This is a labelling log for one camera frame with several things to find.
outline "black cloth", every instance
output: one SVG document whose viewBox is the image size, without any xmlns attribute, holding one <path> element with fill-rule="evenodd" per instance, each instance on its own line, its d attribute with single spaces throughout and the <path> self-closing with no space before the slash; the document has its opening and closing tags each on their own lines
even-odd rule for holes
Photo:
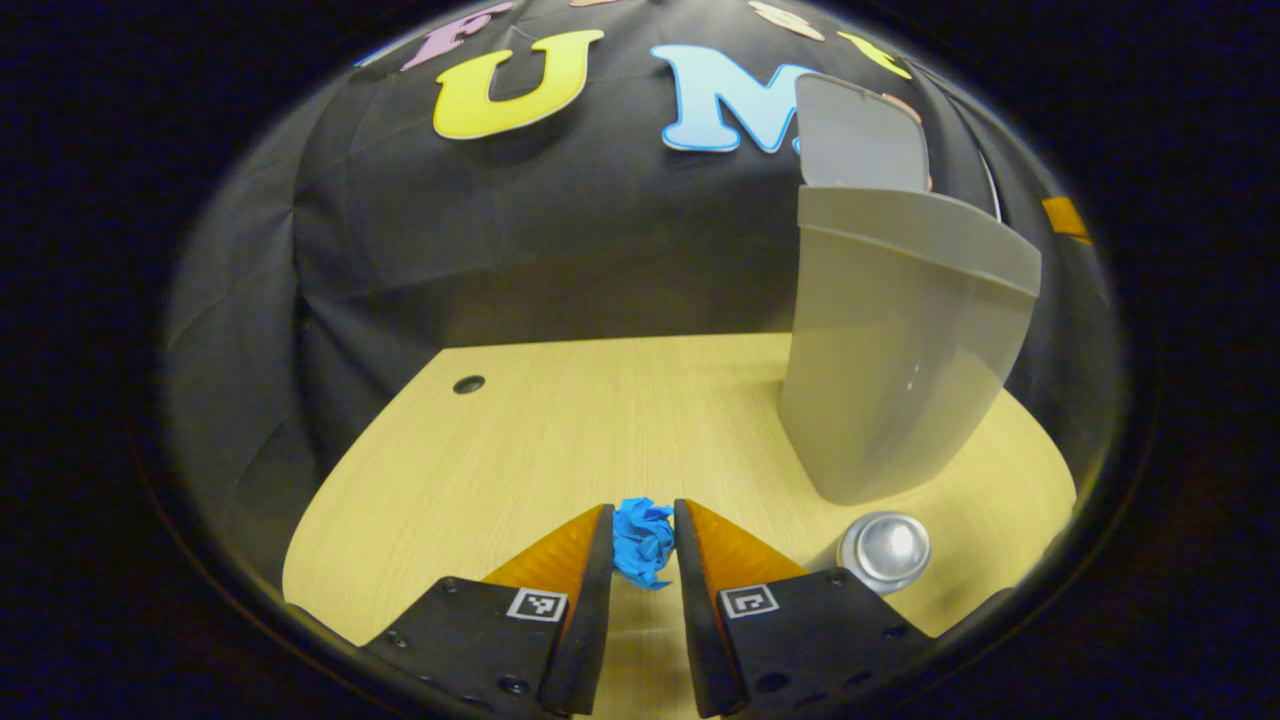
<svg viewBox="0 0 1280 720">
<path fill-rule="evenodd" d="M 417 42 L 346 69 L 264 137 L 192 233 L 165 331 L 170 442 L 229 550 L 279 587 L 316 488 L 443 347 L 790 328 L 796 123 L 776 154 L 745 132 L 727 154 L 666 147 L 676 88 L 649 54 L 664 44 L 718 49 L 762 83 L 794 63 L 900 97 L 923 118 L 936 191 L 995 211 L 986 154 L 1005 222 L 1044 258 L 1010 391 L 1078 482 L 1096 468 L 1107 436 L 1083 427 L 1092 416 L 1078 404 L 1105 414 L 1112 396 L 1076 391 L 1111 387 L 1116 364 L 1110 347 L 1082 361 L 1078 343 L 1108 322 L 1106 288 L 1092 250 L 1047 228 L 1038 204 L 1059 192 L 1047 170 L 919 63 L 901 60 L 908 82 L 836 31 L 901 56 L 886 40 L 813 6 L 772 4 L 826 42 L 737 0 L 517 3 L 410 70 L 399 68 Z M 605 36 L 571 105 L 488 138 L 435 133 L 440 72 L 509 49 L 490 97 L 516 97 L 541 81 L 535 38 L 593 28 Z"/>
</svg>

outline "letter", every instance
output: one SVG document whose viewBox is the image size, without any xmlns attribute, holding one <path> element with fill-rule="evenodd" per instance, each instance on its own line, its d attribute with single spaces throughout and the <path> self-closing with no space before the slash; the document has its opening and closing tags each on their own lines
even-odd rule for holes
<svg viewBox="0 0 1280 720">
<path fill-rule="evenodd" d="M 511 58 L 511 50 L 480 55 L 444 70 L 435 78 L 444 86 L 435 101 L 435 132 L 451 140 L 474 140 L 536 123 L 567 106 L 586 85 L 588 46 L 602 37 L 598 29 L 581 29 L 534 42 L 534 50 L 547 53 L 543 82 L 513 100 L 489 100 L 493 72 Z"/>
<path fill-rule="evenodd" d="M 500 5 L 494 5 L 493 8 L 486 8 L 477 13 L 471 13 L 465 18 L 458 18 L 452 23 L 443 24 L 431 32 L 426 33 L 426 42 L 422 44 L 417 50 L 417 55 L 408 63 L 401 67 L 401 72 L 404 72 L 413 65 L 419 65 L 430 60 L 431 58 L 439 58 L 449 50 L 462 45 L 458 40 L 460 35 L 475 35 L 476 31 L 489 24 L 489 18 L 497 15 L 498 13 L 506 13 L 515 5 L 515 3 L 502 3 Z"/>
<path fill-rule="evenodd" d="M 906 101 L 902 100 L 901 97 L 897 97 L 896 95 L 890 95 L 888 92 L 882 92 L 881 97 L 883 97 L 884 100 L 888 100 L 890 102 L 892 102 L 892 104 L 897 105 L 899 108 L 906 110 L 908 114 L 910 114 L 913 118 L 915 118 L 916 124 L 922 124 L 922 126 L 924 124 L 924 120 L 920 119 L 920 114 L 915 111 L 915 108 L 908 105 Z"/>
<path fill-rule="evenodd" d="M 870 42 L 867 42 L 861 37 L 858 37 L 858 36 L 854 36 L 854 35 L 849 35 L 847 32 L 838 32 L 837 31 L 836 35 L 838 35 L 840 37 L 844 37 L 845 40 L 849 40 L 850 42 L 852 42 L 854 45 L 856 45 L 858 49 L 863 51 L 863 55 L 867 55 L 868 58 L 870 58 L 872 60 L 874 60 L 876 64 L 878 64 L 879 67 L 884 68 L 886 70 L 888 70 L 888 72 L 891 72 L 893 74 L 897 74 L 897 76 L 902 76 L 906 79 L 911 79 L 911 74 L 910 73 L 908 73 L 902 68 L 900 68 L 900 67 L 897 67 L 897 65 L 893 64 L 893 56 L 890 55 L 888 53 L 881 50 L 879 47 L 876 47 L 874 45 L 872 45 Z"/>
<path fill-rule="evenodd" d="M 777 152 L 796 111 L 796 77 L 814 72 L 800 65 L 778 65 L 769 85 L 760 85 L 719 50 L 658 45 L 649 53 L 667 60 L 676 77 L 678 119 L 662 131 L 663 142 L 675 150 L 736 149 L 741 137 L 724 126 L 723 101 L 760 150 Z"/>
<path fill-rule="evenodd" d="M 814 29 L 813 26 L 809 24 L 809 20 L 801 18 L 795 13 L 788 13 L 781 8 L 774 8 L 773 5 L 768 5 L 764 3 L 756 3 L 756 0 L 751 0 L 750 3 L 748 3 L 748 5 L 755 9 L 756 15 L 760 15 L 762 18 L 769 20 L 771 23 L 781 28 L 790 29 L 796 35 L 803 35 L 809 40 L 817 40 L 818 42 L 827 41 L 827 38 L 823 37 L 820 32 L 818 32 L 817 29 Z"/>
</svg>

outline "wooden table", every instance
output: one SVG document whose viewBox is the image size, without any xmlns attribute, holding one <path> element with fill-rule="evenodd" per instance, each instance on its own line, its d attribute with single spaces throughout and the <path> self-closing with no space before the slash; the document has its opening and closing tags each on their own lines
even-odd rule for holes
<svg viewBox="0 0 1280 720">
<path fill-rule="evenodd" d="M 442 575 L 480 579 L 593 505 L 687 497 L 801 564 L 865 512 L 914 515 L 933 559 L 887 600 L 937 635 L 1015 584 L 1066 524 L 1066 464 L 1004 392 L 929 483 L 824 501 L 777 416 L 788 348 L 782 333 L 445 350 L 316 493 L 284 597 L 360 646 Z M 484 387 L 453 392 L 467 375 Z M 675 562 L 659 592 L 614 577 L 596 717 L 696 717 Z"/>
</svg>

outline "can top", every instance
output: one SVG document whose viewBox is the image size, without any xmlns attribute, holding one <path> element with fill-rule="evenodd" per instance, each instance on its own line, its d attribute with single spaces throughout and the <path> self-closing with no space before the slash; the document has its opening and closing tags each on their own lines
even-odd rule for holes
<svg viewBox="0 0 1280 720">
<path fill-rule="evenodd" d="M 911 584 L 931 555 L 929 533 L 902 512 L 864 515 L 840 543 L 840 564 L 879 594 Z"/>
</svg>

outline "bin lid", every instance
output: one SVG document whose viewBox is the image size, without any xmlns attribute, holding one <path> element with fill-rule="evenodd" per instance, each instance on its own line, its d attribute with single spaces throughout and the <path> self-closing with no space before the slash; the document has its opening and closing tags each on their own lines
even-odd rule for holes
<svg viewBox="0 0 1280 720">
<path fill-rule="evenodd" d="M 804 186 L 800 227 L 870 242 L 1039 297 L 1039 250 L 996 218 L 945 195 Z"/>
<path fill-rule="evenodd" d="M 904 108 L 840 78 L 796 78 L 800 172 L 812 186 L 929 188 L 924 128 Z"/>
</svg>

